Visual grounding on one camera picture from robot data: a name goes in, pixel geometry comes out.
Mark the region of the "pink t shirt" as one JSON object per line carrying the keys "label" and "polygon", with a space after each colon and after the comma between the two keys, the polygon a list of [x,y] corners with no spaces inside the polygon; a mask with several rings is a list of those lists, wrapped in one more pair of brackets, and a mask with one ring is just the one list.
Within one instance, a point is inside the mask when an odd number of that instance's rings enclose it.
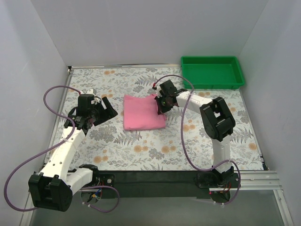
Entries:
{"label": "pink t shirt", "polygon": [[166,127],[166,117],[158,114],[156,95],[124,96],[124,130],[153,130]]}

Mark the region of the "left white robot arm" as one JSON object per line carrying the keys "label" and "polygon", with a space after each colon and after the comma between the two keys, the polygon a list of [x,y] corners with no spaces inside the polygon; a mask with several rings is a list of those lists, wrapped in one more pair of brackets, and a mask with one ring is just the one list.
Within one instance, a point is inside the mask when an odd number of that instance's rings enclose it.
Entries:
{"label": "left white robot arm", "polygon": [[79,95],[78,105],[69,111],[63,126],[60,139],[63,144],[55,148],[43,169],[29,179],[34,207],[65,212],[77,191],[84,186],[96,188],[99,185],[101,180],[95,165],[81,165],[71,174],[69,167],[88,131],[117,115],[108,98]]}

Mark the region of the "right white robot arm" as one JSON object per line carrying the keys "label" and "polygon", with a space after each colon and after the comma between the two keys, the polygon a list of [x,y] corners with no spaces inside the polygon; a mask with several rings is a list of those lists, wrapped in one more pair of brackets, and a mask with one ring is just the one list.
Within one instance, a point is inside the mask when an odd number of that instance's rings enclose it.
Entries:
{"label": "right white robot arm", "polygon": [[[155,97],[158,114],[170,111],[174,106],[182,107],[181,118],[181,142],[185,157],[189,164],[196,170],[204,172],[210,177],[208,184],[218,187],[226,186],[234,173],[233,163],[230,161],[230,136],[236,125],[234,117],[222,97],[209,99],[200,97],[186,89],[177,89],[171,80],[159,85],[153,84],[153,90],[157,91]],[[209,169],[201,169],[190,160],[184,141],[184,116],[189,109],[201,115],[206,134],[211,138],[214,153],[214,163]]]}

